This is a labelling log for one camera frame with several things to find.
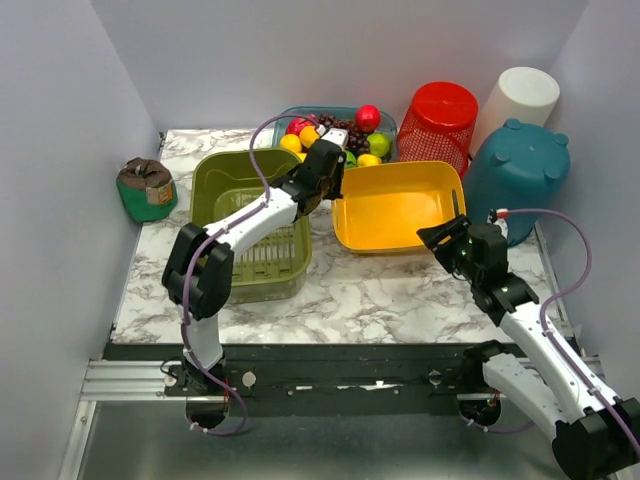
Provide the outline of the yellow plastic bin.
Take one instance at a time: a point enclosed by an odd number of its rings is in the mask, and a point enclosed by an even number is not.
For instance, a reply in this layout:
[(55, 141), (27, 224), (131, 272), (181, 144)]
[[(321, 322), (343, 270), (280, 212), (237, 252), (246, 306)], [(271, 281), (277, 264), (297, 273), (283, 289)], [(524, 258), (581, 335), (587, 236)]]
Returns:
[(338, 241), (355, 254), (391, 254), (424, 246), (417, 235), (466, 212), (457, 171), (439, 161), (349, 169), (331, 206)]

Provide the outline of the teal plastic bucket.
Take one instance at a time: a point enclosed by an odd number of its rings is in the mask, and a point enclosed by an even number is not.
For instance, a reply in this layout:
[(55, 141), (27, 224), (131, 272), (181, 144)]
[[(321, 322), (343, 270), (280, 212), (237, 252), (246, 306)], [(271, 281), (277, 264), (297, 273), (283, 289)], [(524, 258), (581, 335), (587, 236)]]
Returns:
[(469, 220), (484, 223), (498, 209), (548, 209), (569, 175), (568, 145), (563, 133), (507, 119), (462, 178)]

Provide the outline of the red mesh basket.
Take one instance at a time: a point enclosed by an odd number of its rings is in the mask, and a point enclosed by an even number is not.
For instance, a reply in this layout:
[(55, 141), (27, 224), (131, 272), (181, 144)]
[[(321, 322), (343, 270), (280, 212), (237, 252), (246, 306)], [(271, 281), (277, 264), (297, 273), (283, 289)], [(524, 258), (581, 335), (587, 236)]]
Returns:
[(397, 160), (441, 161), (462, 177), (478, 112), (475, 96), (459, 84), (436, 81), (421, 86), (397, 133)]

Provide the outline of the white cylindrical container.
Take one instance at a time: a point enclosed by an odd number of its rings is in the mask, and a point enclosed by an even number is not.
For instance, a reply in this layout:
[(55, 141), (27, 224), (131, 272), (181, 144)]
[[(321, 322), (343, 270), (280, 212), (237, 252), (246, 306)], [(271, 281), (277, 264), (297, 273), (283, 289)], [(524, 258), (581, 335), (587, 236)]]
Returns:
[(557, 81), (545, 71), (512, 67), (495, 83), (479, 118), (480, 125), (493, 131), (507, 119), (544, 126), (560, 97)]

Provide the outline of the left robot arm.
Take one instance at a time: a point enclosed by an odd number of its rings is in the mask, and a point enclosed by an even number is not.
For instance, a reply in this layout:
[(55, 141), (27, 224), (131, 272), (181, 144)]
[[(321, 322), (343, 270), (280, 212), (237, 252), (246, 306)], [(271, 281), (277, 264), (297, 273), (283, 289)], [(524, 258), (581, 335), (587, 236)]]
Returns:
[(223, 359), (218, 312), (231, 293), (234, 260), (277, 229), (309, 215), (321, 201), (342, 197), (346, 144), (347, 133), (331, 129), (312, 143), (303, 162), (269, 182), (250, 143), (249, 159), (264, 193), (218, 222), (204, 227), (188, 223), (180, 229), (162, 285), (183, 309), (183, 355), (192, 365), (187, 382), (197, 393), (230, 389), (217, 366)]

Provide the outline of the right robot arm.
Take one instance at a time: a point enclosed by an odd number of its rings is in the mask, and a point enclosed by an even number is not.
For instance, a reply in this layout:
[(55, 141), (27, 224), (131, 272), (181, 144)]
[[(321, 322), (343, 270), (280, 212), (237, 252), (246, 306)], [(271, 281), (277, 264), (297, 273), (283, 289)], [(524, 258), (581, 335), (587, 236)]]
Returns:
[(460, 379), (469, 390), (507, 396), (544, 432), (571, 479), (599, 479), (639, 461), (639, 402), (623, 399), (593, 372), (548, 319), (546, 305), (510, 270), (498, 210), (484, 224), (464, 215), (417, 235), (450, 274), (464, 278), (474, 303), (523, 351), (525, 368), (497, 341), (468, 349)]

